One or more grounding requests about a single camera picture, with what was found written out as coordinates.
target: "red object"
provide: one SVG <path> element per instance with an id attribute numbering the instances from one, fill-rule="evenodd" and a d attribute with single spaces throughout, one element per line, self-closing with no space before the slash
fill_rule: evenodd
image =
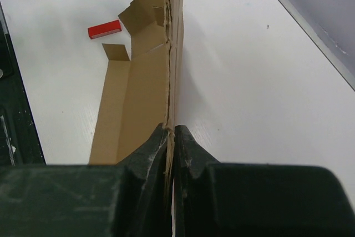
<path id="1" fill-rule="evenodd" d="M 90 39 L 99 38 L 101 36 L 108 36 L 109 34 L 118 33 L 121 31 L 122 29 L 119 20 L 88 28 Z"/>

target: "red box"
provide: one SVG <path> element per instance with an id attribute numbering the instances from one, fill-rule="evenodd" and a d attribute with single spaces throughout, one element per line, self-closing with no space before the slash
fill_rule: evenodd
<path id="1" fill-rule="evenodd" d="M 118 33 L 121 31 L 122 29 L 119 20 L 88 28 L 90 39 L 99 38 L 101 36 L 108 36 L 109 34 Z"/>

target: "black plastic part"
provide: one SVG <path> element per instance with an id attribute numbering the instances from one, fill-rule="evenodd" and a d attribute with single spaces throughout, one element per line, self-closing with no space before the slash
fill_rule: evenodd
<path id="1" fill-rule="evenodd" d="M 171 236 L 166 136 L 117 165 L 0 168 L 0 236 Z"/>
<path id="2" fill-rule="evenodd" d="M 36 127 L 0 6 L 0 166 L 44 164 Z"/>
<path id="3" fill-rule="evenodd" d="M 319 167 L 222 164 L 175 128 L 176 236 L 355 236 L 336 177 Z"/>

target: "cardboard box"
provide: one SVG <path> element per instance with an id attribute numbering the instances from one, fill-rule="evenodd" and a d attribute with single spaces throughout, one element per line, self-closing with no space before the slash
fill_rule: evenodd
<path id="1" fill-rule="evenodd" d="M 163 123 L 169 131 L 170 175 L 184 37 L 182 0 L 133 0 L 119 18 L 131 34 L 132 57 L 124 45 L 103 45 L 109 63 L 89 164 L 121 161 Z"/>

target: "white table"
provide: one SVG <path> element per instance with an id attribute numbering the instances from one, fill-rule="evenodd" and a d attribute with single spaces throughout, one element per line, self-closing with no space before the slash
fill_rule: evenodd
<path id="1" fill-rule="evenodd" d="M 48 164 L 88 161 L 107 67 L 87 28 L 131 0 L 0 0 Z M 178 122 L 221 161 L 311 164 L 355 203 L 355 93 L 277 0 L 185 0 Z"/>

